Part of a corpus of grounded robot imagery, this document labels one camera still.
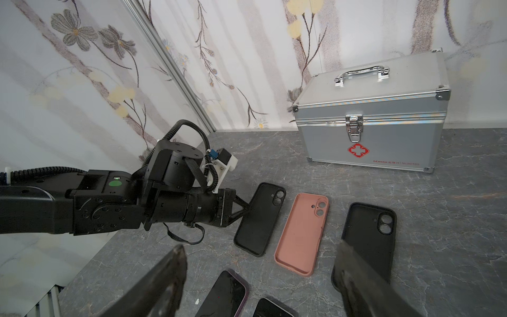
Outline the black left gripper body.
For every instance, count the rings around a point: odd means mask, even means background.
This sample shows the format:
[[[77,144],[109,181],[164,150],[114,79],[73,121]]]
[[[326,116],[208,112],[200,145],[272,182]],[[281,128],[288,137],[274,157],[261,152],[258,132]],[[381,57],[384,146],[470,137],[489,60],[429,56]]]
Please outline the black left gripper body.
[[[217,194],[216,227],[228,227],[235,222],[232,208],[236,199],[236,190],[220,189]]]

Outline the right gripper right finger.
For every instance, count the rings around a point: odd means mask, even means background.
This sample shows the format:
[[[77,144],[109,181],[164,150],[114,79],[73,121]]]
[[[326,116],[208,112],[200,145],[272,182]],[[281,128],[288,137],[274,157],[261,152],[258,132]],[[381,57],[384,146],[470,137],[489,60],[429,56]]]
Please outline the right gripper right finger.
[[[344,240],[337,246],[335,279],[347,316],[420,316]]]

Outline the pink phone case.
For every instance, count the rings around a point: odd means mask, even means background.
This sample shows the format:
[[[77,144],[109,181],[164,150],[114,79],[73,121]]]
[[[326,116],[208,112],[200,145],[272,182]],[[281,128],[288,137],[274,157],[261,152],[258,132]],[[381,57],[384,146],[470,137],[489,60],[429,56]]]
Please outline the pink phone case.
[[[278,265],[303,277],[313,274],[329,206],[324,195],[296,196],[274,254]]]

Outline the black phone case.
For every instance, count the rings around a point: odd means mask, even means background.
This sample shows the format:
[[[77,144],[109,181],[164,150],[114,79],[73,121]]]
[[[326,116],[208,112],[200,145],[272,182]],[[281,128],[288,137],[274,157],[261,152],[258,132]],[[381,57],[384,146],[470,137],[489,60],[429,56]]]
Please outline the black phone case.
[[[276,184],[263,182],[257,187],[250,201],[250,211],[243,216],[234,236],[237,247],[256,257],[264,255],[286,194],[286,190]]]
[[[387,283],[396,246],[395,211],[367,203],[350,205],[341,239]]]

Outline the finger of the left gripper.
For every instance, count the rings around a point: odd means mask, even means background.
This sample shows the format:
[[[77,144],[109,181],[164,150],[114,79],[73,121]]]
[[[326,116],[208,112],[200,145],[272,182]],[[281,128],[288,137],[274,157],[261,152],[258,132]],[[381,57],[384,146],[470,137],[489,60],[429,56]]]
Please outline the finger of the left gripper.
[[[245,202],[239,196],[237,196],[237,195],[235,196],[233,203],[235,203],[236,205],[240,206],[241,209],[238,210],[238,211],[233,212],[231,214],[232,216],[244,216],[244,215],[246,215],[246,214],[249,213],[249,211],[250,211],[250,204],[247,203],[247,202]]]

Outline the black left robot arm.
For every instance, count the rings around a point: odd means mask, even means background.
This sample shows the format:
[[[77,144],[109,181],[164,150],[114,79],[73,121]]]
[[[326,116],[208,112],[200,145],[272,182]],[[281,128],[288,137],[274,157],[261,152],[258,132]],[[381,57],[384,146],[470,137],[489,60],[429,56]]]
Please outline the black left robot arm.
[[[233,189],[213,190],[203,153],[159,141],[133,174],[51,166],[1,174],[1,232],[90,235],[155,223],[226,227],[250,206]]]

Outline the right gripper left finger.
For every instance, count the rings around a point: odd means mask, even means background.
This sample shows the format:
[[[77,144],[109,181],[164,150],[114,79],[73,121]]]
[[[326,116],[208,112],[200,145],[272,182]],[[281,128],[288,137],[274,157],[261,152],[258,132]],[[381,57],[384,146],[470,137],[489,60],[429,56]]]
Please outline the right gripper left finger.
[[[174,316],[187,277],[184,246],[174,247],[103,316]]]

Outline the black phone with pink edge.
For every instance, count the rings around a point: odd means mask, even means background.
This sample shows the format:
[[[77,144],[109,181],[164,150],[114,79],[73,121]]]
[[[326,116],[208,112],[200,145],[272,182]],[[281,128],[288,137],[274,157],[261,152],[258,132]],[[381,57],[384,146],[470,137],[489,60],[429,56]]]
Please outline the black phone with pink edge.
[[[256,305],[253,317],[296,317],[298,313],[271,297],[261,298]]]

